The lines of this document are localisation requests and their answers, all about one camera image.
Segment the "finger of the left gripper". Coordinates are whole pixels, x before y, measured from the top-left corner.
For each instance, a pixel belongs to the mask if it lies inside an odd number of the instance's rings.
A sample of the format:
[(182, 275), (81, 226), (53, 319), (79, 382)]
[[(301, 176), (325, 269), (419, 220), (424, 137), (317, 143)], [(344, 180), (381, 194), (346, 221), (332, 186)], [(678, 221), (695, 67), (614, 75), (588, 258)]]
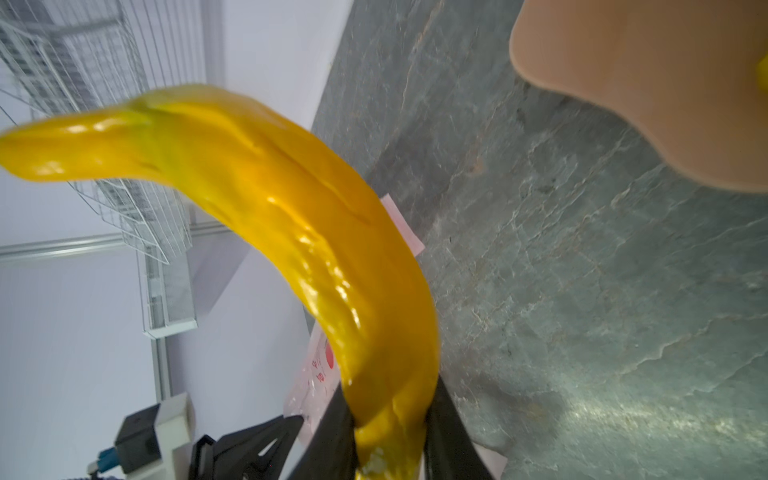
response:
[(202, 436), (193, 446), (189, 480), (278, 480), (304, 424), (300, 415), (278, 416), (214, 440)]

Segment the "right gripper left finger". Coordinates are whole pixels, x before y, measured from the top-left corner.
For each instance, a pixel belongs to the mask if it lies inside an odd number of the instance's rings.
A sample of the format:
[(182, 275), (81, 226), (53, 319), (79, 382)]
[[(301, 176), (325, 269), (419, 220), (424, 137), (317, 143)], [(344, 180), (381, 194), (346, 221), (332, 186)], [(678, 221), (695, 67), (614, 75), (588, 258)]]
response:
[(338, 387), (303, 456), (289, 480), (353, 480), (358, 458), (354, 418)]

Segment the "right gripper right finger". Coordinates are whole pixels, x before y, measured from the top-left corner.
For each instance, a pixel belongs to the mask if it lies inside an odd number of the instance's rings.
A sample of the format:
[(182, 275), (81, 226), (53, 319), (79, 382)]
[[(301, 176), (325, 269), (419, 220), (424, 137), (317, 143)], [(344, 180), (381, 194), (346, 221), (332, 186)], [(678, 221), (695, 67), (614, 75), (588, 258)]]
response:
[(428, 480), (492, 480), (473, 446), (448, 389), (438, 378), (426, 417), (424, 470)]

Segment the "pink printed plastic bag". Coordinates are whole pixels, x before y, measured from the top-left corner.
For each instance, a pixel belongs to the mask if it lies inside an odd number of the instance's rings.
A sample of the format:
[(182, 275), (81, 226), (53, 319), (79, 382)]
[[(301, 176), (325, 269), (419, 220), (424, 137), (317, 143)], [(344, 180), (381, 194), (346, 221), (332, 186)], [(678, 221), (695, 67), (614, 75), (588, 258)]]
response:
[[(389, 194), (380, 199), (400, 235), (417, 257), (425, 246), (413, 232)], [(315, 321), (309, 337), (309, 347), (299, 376), (286, 397), (284, 416), (301, 415), (304, 423), (298, 442), (308, 447), (340, 382), (340, 369), (328, 338)], [(501, 479), (507, 465), (503, 455), (473, 443), (481, 461), (493, 479)]]

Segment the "yellow toy banana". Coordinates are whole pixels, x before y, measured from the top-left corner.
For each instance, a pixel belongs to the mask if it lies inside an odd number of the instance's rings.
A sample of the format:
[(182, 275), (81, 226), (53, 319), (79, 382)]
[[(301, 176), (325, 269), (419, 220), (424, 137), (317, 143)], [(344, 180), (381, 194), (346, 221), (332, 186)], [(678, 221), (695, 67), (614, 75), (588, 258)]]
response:
[(206, 85), (182, 114), (185, 194), (278, 269), (328, 337), (360, 479), (414, 479), (439, 370), (428, 283), (377, 194), (321, 140)]

